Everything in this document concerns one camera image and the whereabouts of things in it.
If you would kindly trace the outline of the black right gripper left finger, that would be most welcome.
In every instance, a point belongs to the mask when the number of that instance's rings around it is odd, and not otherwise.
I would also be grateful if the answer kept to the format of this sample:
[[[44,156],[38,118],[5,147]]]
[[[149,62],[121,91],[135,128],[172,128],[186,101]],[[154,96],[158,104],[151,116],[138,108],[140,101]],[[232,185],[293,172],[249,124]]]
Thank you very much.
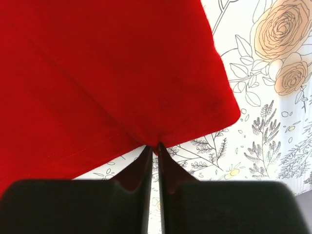
[[[145,234],[153,150],[108,180],[20,180],[0,199],[3,234]]]

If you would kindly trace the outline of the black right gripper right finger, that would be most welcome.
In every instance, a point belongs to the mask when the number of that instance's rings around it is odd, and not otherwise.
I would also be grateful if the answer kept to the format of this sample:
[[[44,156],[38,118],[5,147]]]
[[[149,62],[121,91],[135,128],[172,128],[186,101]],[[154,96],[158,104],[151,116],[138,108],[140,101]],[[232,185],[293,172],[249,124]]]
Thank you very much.
[[[164,234],[307,234],[291,191],[274,181],[200,181],[157,147]]]

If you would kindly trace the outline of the red t shirt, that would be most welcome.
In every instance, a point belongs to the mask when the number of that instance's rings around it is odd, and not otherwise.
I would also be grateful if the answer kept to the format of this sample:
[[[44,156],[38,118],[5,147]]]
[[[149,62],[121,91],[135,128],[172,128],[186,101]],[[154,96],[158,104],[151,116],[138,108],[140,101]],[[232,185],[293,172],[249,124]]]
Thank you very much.
[[[1,191],[239,118],[198,0],[0,3]]]

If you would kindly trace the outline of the floral patterned tablecloth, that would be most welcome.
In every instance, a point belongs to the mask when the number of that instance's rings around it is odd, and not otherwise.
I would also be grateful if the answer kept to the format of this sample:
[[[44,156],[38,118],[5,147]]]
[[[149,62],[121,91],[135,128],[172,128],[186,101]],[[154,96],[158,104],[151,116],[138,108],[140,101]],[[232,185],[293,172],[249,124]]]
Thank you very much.
[[[126,68],[114,75],[125,88],[147,85],[157,78],[160,87],[175,91],[179,104],[162,111],[159,118],[139,116],[141,101],[134,98],[118,114],[109,113],[143,143],[162,143],[171,158],[200,181],[273,181],[302,176],[311,163],[312,133],[306,126],[301,140],[288,154],[279,137],[280,114],[289,112],[289,100],[305,99],[305,84],[312,74],[312,56],[306,51],[312,30],[309,0],[264,0],[255,3],[250,39],[236,36],[235,63],[223,65],[215,50],[215,32],[197,0],[105,0],[100,8],[106,41],[119,39],[129,61],[134,62],[142,44],[139,36],[182,43],[188,64],[172,65],[179,83],[146,56],[136,72]]]

